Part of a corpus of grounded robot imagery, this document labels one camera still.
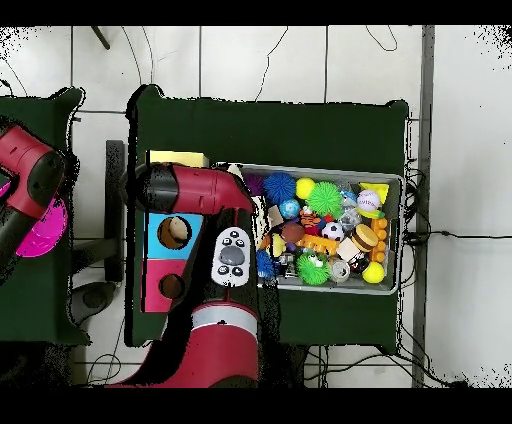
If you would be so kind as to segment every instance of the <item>small ball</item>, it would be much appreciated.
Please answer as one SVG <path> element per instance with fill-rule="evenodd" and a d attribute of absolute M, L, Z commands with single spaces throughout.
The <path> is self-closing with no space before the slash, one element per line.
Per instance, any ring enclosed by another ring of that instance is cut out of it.
<path fill-rule="evenodd" d="M 329 240 L 342 241 L 345 237 L 343 227 L 339 222 L 329 222 L 322 230 L 322 237 L 328 238 Z"/>
<path fill-rule="evenodd" d="M 370 262 L 363 271 L 363 280 L 370 284 L 379 284 L 384 279 L 384 267 L 378 262 Z"/>
<path fill-rule="evenodd" d="M 357 196 L 357 206 L 364 212 L 373 212 L 380 207 L 380 197 L 373 190 L 363 190 Z"/>
<path fill-rule="evenodd" d="M 300 205 L 295 199 L 285 200 L 279 205 L 279 212 L 284 219 L 293 219 L 299 215 Z"/>
<path fill-rule="evenodd" d="M 307 199 L 314 187 L 315 182 L 311 178 L 299 178 L 297 180 L 297 197 L 303 200 Z"/>

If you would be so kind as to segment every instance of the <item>yellow ball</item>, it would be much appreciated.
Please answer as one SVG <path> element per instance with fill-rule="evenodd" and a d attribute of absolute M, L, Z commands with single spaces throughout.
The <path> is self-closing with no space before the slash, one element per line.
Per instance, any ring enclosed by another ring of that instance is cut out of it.
<path fill-rule="evenodd" d="M 307 199 L 314 187 L 315 182 L 311 178 L 299 178 L 297 180 L 297 197 L 299 199 Z"/>
<path fill-rule="evenodd" d="M 378 262 L 370 262 L 363 271 L 363 280 L 370 284 L 379 284 L 384 280 L 384 267 Z"/>

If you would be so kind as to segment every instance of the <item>orange toy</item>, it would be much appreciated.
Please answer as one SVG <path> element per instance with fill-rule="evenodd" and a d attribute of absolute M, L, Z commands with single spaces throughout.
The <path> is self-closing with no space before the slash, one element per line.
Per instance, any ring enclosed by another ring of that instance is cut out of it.
<path fill-rule="evenodd" d="M 371 262 L 384 262 L 386 257 L 384 253 L 386 250 L 386 243 L 384 240 L 386 240 L 386 237 L 388 236 L 386 231 L 387 226 L 388 220 L 386 218 L 372 219 L 370 228 L 377 235 L 379 242 L 368 255 Z"/>
<path fill-rule="evenodd" d="M 300 247 L 313 249 L 317 253 L 326 253 L 327 255 L 332 256 L 336 254 L 336 249 L 340 245 L 340 242 L 305 234 L 304 237 L 295 244 Z"/>

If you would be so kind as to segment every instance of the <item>toy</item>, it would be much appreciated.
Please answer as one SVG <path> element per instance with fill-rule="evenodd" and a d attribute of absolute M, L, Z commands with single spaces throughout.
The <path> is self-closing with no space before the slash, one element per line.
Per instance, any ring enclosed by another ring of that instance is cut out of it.
<path fill-rule="evenodd" d="M 293 199 L 296 184 L 291 175 L 276 172 L 265 178 L 263 188 L 269 201 L 274 205 L 279 205 L 285 200 Z"/>
<path fill-rule="evenodd" d="M 288 242 L 288 243 L 286 243 L 286 250 L 288 250 L 288 252 L 293 253 L 297 250 L 297 245 L 295 243 Z"/>
<path fill-rule="evenodd" d="M 276 205 L 269 208 L 268 219 L 270 221 L 270 228 L 277 227 L 284 222 L 281 212 L 279 212 L 279 208 Z"/>
<path fill-rule="evenodd" d="M 251 196 L 261 196 L 263 194 L 263 177 L 259 175 L 246 175 L 245 185 L 249 189 Z"/>
<path fill-rule="evenodd" d="M 366 212 L 360 208 L 357 208 L 357 212 L 361 216 L 364 216 L 365 218 L 370 218 L 370 219 L 380 219 L 380 218 L 384 218 L 384 216 L 385 216 L 384 212 L 382 212 L 379 209 L 375 209 L 374 211 L 371 211 L 371 212 Z"/>
<path fill-rule="evenodd" d="M 256 269 L 258 277 L 270 280 L 276 275 L 276 267 L 269 254 L 264 249 L 256 251 Z"/>
<path fill-rule="evenodd" d="M 359 224 L 352 234 L 352 241 L 361 252 L 369 252 L 377 246 L 379 239 L 370 227 Z"/>
<path fill-rule="evenodd" d="M 2 197 L 10 187 L 10 182 L 0 188 Z M 36 258 L 52 250 L 59 242 L 68 225 L 68 213 L 62 200 L 50 201 L 43 217 L 36 222 L 16 249 L 16 255 L 24 258 Z"/>
<path fill-rule="evenodd" d="M 320 215 L 331 214 L 336 219 L 341 216 L 341 195 L 333 183 L 324 181 L 315 184 L 306 203 Z"/>
<path fill-rule="evenodd" d="M 297 272 L 306 284 L 317 286 L 329 278 L 329 266 L 315 254 L 303 254 L 297 259 Z"/>
<path fill-rule="evenodd" d="M 270 246 L 267 246 L 267 249 L 270 250 L 270 254 L 273 258 L 278 258 L 286 252 L 286 243 L 279 234 L 274 233 L 272 234 L 272 243 Z"/>
<path fill-rule="evenodd" d="M 350 259 L 356 256 L 359 252 L 360 250 L 350 238 L 343 240 L 336 249 L 336 253 L 340 256 L 340 258 L 347 262 L 350 261 Z"/>
<path fill-rule="evenodd" d="M 370 284 L 379 284 L 384 280 L 384 267 L 378 262 L 370 262 L 370 265 L 363 271 L 363 280 Z"/>
<path fill-rule="evenodd" d="M 304 227 L 295 222 L 287 222 L 283 225 L 281 237 L 286 242 L 297 243 L 304 237 Z"/>
<path fill-rule="evenodd" d="M 352 259 L 350 259 L 350 261 L 348 261 L 348 264 L 350 266 L 350 270 L 353 273 L 361 274 L 370 264 L 370 260 L 363 252 L 359 252 Z"/>
<path fill-rule="evenodd" d="M 350 267 L 346 261 L 337 256 L 331 256 L 327 262 L 329 264 L 329 275 L 332 281 L 341 284 L 348 280 L 350 277 Z"/>
<path fill-rule="evenodd" d="M 299 199 L 306 200 L 314 187 L 315 182 L 311 178 L 299 178 L 297 180 L 297 197 Z"/>
<path fill-rule="evenodd" d="M 357 206 L 365 212 L 372 212 L 380 207 L 379 195 L 373 190 L 363 190 L 357 196 Z"/>
<path fill-rule="evenodd" d="M 388 220 L 386 218 L 372 219 L 370 228 L 377 235 L 377 238 L 379 239 L 377 246 L 375 246 L 370 251 L 370 254 L 368 255 L 368 257 L 370 258 L 370 261 L 372 261 L 372 262 L 384 262 L 384 259 L 386 258 L 386 255 L 385 255 L 386 243 L 384 240 L 386 240 L 386 237 L 388 235 L 388 233 L 386 231 L 387 226 L 388 226 Z"/>
<path fill-rule="evenodd" d="M 300 205 L 295 199 L 285 200 L 279 205 L 279 211 L 284 219 L 293 219 L 299 215 Z"/>
<path fill-rule="evenodd" d="M 380 200 L 381 205 L 386 203 L 386 197 L 387 197 L 388 191 L 389 191 L 389 185 L 388 184 L 359 183 L 359 185 L 361 186 L 361 188 L 363 190 L 373 190 L 373 191 L 375 191 L 378 194 L 378 196 L 379 196 L 379 200 Z"/>
<path fill-rule="evenodd" d="M 300 211 L 300 223 L 304 228 L 317 227 L 321 219 L 308 206 L 304 206 Z"/>
<path fill-rule="evenodd" d="M 339 222 L 330 222 L 322 230 L 322 237 L 328 238 L 329 240 L 341 241 L 345 238 L 345 234 Z"/>
<path fill-rule="evenodd" d="M 332 256 L 336 253 L 336 249 L 339 246 L 339 241 L 305 234 L 304 237 L 302 237 L 302 239 L 295 244 L 300 247 L 313 249 L 317 253 L 326 253 L 329 256 Z"/>

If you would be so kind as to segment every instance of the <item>green spiky ball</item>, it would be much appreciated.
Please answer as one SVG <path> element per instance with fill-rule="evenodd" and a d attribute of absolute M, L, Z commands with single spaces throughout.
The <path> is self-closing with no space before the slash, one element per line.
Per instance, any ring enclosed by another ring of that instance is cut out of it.
<path fill-rule="evenodd" d="M 333 183 L 323 181 L 315 184 L 306 203 L 320 216 L 330 214 L 338 219 L 342 214 L 341 194 Z"/>
<path fill-rule="evenodd" d="M 329 278 L 329 266 L 327 262 L 322 259 L 323 265 L 321 268 L 315 266 L 309 259 L 311 253 L 304 253 L 297 259 L 297 271 L 299 277 L 304 280 L 306 284 L 318 286 L 325 283 Z"/>

